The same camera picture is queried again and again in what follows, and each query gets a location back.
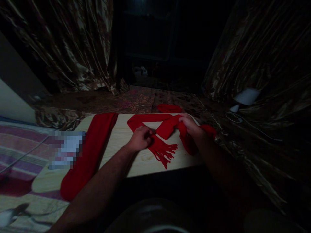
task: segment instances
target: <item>bed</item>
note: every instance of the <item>bed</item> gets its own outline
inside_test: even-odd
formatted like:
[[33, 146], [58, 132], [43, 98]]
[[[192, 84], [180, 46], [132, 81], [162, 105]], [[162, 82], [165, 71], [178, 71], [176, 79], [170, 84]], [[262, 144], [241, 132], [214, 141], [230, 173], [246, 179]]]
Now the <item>bed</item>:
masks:
[[[55, 129], [0, 121], [0, 170], [42, 142]], [[68, 206], [59, 190], [35, 193], [31, 184], [48, 163], [47, 138], [35, 150], [0, 175], [0, 212], [14, 213], [1, 232], [45, 232]]]

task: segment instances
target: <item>wooden table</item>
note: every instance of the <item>wooden table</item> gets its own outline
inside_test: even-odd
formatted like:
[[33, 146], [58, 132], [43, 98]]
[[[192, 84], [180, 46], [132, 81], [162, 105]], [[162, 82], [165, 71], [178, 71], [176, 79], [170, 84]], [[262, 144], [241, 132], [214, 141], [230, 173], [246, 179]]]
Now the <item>wooden table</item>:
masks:
[[[118, 115], [118, 120], [111, 132], [111, 136], [108, 141], [105, 153], [103, 155], [100, 167], [102, 167], [123, 145], [125, 145], [130, 140], [131, 136], [133, 135], [133, 132], [131, 131], [126, 122], [133, 115], [134, 114]], [[75, 129], [75, 131], [87, 132], [93, 117], [94, 116], [88, 116], [85, 119], [83, 119], [81, 123], [78, 125], [78, 127]], [[144, 124], [152, 129], [156, 129], [157, 127], [159, 127], [161, 122], [146, 122], [146, 123], [144, 122]], [[198, 154], [196, 156], [191, 156], [186, 152], [179, 138], [178, 129], [176, 129], [172, 133], [170, 138], [165, 142], [167, 144], [178, 144], [178, 148], [175, 151], [174, 158], [171, 160], [171, 163], [167, 164], [167, 170], [164, 168], [163, 164], [160, 161], [158, 161], [148, 149], [144, 149], [137, 154], [127, 177], [146, 175], [156, 172], [164, 172], [203, 164], [203, 161], [201, 160], [201, 157]], [[68, 169], [49, 170], [47, 164], [33, 181], [32, 190], [37, 193], [59, 190], [62, 179], [65, 177], [67, 172]]]

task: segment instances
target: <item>scarf fringe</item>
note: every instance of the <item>scarf fringe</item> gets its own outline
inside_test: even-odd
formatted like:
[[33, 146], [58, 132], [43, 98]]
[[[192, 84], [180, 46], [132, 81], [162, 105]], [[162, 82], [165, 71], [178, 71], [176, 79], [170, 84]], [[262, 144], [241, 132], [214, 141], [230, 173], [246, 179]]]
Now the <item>scarf fringe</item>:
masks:
[[168, 145], [163, 142], [161, 146], [153, 144], [148, 149], [154, 154], [155, 158], [163, 164], [165, 169], [167, 169], [167, 164], [174, 158], [172, 154], [175, 154], [174, 151], [177, 150], [177, 146], [177, 144]]

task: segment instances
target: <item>pixelated blur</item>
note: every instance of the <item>pixelated blur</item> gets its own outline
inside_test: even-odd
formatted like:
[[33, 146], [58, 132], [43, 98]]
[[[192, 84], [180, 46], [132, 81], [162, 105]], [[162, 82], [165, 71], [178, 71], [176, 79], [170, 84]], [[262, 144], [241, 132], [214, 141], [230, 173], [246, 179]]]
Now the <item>pixelated blur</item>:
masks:
[[82, 152], [85, 132], [50, 132], [49, 169], [72, 169]]

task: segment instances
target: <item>brown satin curtain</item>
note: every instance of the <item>brown satin curtain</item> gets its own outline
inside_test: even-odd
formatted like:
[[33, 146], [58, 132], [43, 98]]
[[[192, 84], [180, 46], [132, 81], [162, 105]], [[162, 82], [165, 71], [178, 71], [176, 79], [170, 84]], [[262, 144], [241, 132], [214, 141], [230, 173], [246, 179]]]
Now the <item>brown satin curtain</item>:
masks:
[[234, 104], [246, 87], [260, 90], [241, 112], [265, 128], [310, 113], [310, 9], [310, 1], [238, 1], [202, 83], [205, 95]]
[[117, 74], [113, 0], [3, 0], [0, 14], [62, 93], [128, 90]]
[[[311, 187], [310, 141], [300, 130], [310, 124], [311, 115], [310, 10], [310, 1], [237, 0], [202, 83], [211, 106], [224, 106], [215, 113], [223, 142], [284, 212], [290, 202], [288, 179], [304, 190]], [[233, 97], [246, 87], [261, 94], [239, 114], [283, 143], [225, 117], [236, 104]], [[301, 195], [310, 197], [311, 192]]]

